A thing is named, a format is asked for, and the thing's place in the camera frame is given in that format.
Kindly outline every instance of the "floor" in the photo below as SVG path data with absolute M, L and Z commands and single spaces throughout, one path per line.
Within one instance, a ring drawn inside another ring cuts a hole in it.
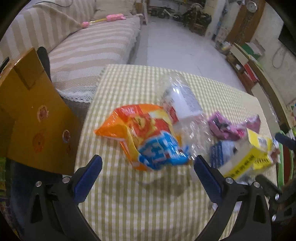
M 138 45 L 131 64 L 184 71 L 245 91 L 214 42 L 192 33 L 182 23 L 150 17 L 149 24 L 142 25 Z

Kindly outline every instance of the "black television screen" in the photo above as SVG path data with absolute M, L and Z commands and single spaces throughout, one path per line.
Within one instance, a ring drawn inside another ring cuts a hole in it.
M 279 41 L 283 43 L 296 56 L 296 41 L 290 33 L 287 26 L 284 24 L 279 35 Z

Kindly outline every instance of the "sofa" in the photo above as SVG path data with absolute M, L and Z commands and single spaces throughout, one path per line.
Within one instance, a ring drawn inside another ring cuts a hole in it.
M 127 64 L 140 32 L 135 0 L 51 0 L 21 11 L 0 42 L 0 62 L 46 48 L 52 84 L 83 122 L 106 64 Z M 127 20 L 82 22 L 122 13 Z

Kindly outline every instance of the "orange snack bag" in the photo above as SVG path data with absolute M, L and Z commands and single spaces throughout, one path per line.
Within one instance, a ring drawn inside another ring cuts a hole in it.
M 139 171 L 159 170 L 167 164 L 175 166 L 188 162 L 188 155 L 176 140 L 169 116 L 157 105 L 119 107 L 94 132 L 120 141 L 129 162 Z

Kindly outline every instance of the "beige pillow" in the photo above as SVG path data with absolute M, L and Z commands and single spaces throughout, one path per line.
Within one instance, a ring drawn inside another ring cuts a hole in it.
M 93 19 L 105 18 L 110 14 L 122 13 L 125 17 L 131 17 L 134 13 L 136 0 L 96 0 L 96 13 Z

